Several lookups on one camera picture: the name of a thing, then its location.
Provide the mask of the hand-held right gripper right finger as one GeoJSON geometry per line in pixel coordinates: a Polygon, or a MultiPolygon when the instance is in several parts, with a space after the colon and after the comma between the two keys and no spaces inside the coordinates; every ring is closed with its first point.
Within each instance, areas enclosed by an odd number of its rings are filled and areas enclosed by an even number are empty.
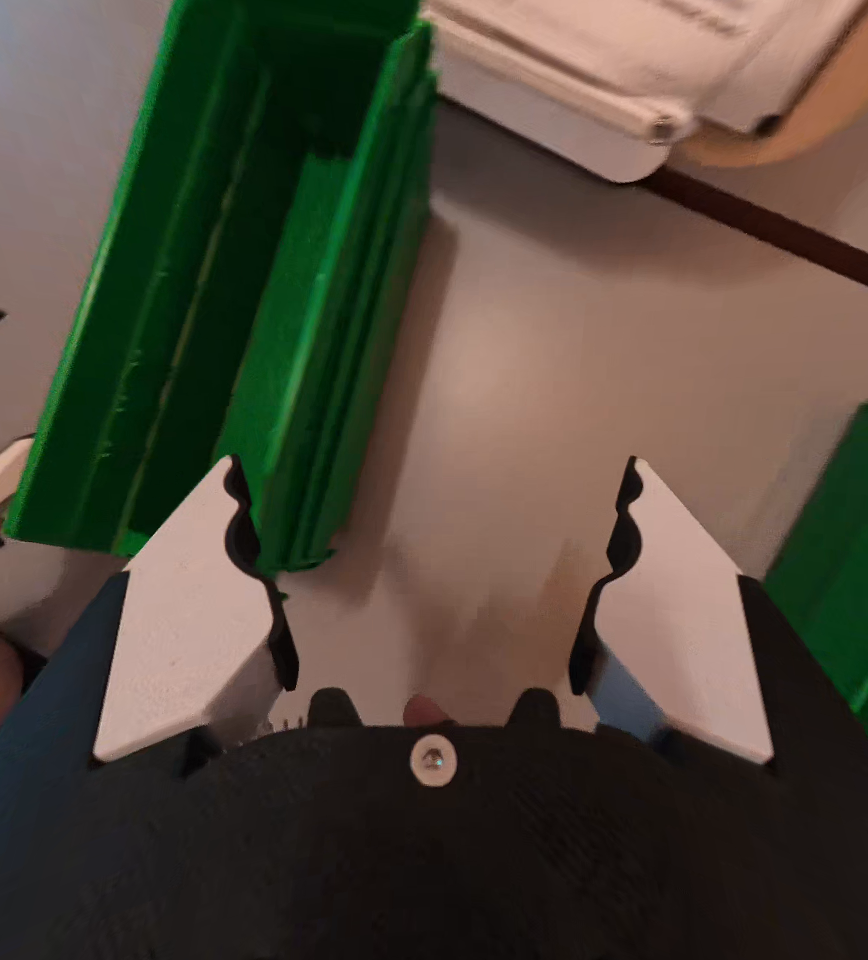
{"type": "Polygon", "coordinates": [[[767,764],[775,749],[741,570],[642,458],[629,458],[615,511],[610,569],[570,652],[573,694],[644,743],[679,733],[767,764]]]}

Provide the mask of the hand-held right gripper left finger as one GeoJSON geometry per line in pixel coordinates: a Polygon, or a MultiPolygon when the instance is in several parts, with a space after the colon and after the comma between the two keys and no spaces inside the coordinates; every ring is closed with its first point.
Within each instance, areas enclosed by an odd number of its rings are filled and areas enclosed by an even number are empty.
{"type": "Polygon", "coordinates": [[[98,761],[195,729],[222,749],[272,730],[298,658],[281,593],[258,558],[243,468],[224,456],[127,564],[98,761]]]}

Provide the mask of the person's right hand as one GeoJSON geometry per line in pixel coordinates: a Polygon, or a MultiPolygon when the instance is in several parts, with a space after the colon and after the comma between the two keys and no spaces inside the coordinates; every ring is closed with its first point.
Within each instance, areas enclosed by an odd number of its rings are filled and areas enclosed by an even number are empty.
{"type": "Polygon", "coordinates": [[[444,709],[422,694],[412,696],[405,703],[402,720],[404,727],[413,729],[443,729],[456,726],[456,721],[444,709]]]}

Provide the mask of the white plastic box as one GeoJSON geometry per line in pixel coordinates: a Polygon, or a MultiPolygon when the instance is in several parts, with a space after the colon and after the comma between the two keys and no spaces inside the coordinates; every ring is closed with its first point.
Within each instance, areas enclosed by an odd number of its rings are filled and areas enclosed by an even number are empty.
{"type": "Polygon", "coordinates": [[[445,99],[607,182],[643,181],[699,126],[681,103],[610,89],[488,25],[471,2],[421,7],[445,99]]]}

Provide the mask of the printed instruction sheet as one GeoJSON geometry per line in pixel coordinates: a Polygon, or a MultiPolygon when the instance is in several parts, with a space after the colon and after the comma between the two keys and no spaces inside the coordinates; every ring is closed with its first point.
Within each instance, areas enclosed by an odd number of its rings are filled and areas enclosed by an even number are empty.
{"type": "Polygon", "coordinates": [[[868,1],[789,2],[776,29],[692,107],[693,128],[761,138],[806,96],[868,17],[868,1]]]}

